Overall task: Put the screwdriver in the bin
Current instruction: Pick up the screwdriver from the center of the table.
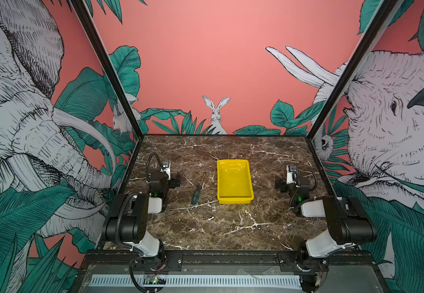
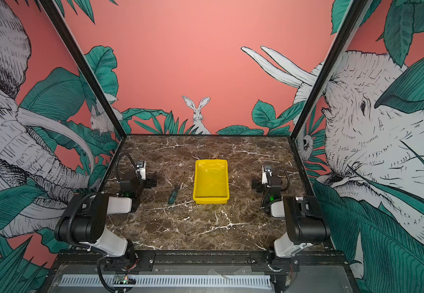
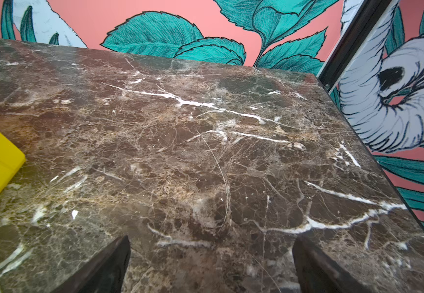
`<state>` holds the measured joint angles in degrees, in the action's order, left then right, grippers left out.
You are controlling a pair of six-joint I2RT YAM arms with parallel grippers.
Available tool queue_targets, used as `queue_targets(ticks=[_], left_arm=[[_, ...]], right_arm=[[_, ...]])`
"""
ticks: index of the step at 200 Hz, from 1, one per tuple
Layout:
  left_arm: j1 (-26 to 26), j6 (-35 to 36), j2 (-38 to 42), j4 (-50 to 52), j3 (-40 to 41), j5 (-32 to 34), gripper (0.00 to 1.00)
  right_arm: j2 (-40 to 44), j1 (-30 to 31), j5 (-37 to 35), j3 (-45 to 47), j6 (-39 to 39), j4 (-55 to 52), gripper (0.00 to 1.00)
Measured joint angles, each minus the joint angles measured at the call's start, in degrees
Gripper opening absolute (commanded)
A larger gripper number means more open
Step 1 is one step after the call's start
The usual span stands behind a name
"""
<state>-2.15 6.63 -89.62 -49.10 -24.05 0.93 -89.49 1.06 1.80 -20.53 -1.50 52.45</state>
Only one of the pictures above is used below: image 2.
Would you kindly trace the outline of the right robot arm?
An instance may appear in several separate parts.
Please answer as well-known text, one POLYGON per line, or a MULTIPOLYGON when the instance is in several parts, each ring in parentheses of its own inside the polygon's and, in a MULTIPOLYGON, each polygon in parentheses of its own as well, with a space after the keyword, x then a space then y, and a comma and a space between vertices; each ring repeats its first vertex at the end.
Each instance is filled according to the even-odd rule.
POLYGON ((251 188, 263 194, 260 209, 265 214, 285 221, 286 232, 271 248, 276 257, 292 258, 330 238, 330 228, 315 196, 284 195, 288 187, 282 186, 279 177, 269 174, 252 180, 251 188))

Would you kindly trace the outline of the green black screwdriver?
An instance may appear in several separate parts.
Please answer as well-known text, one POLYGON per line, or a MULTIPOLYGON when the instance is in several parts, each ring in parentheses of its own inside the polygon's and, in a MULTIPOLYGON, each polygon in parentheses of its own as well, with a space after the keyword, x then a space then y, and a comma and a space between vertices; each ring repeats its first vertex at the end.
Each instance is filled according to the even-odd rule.
POLYGON ((178 181, 178 183, 175 185, 173 191, 171 192, 169 199, 168 199, 168 205, 173 205, 175 203, 177 195, 179 193, 179 190, 181 189, 181 184, 182 184, 182 181, 183 181, 183 177, 185 176, 185 173, 186 172, 182 173, 180 180, 178 181))

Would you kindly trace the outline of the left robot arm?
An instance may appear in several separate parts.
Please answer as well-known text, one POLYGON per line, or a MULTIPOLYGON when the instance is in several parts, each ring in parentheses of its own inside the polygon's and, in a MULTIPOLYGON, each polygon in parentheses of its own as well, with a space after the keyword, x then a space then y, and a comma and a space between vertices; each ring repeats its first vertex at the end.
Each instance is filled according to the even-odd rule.
POLYGON ((59 219, 54 237, 73 247, 101 254, 110 271, 151 271, 155 253, 137 251, 133 242, 106 226, 107 216, 127 214, 133 203, 133 197, 113 197, 99 192, 75 195, 59 219))

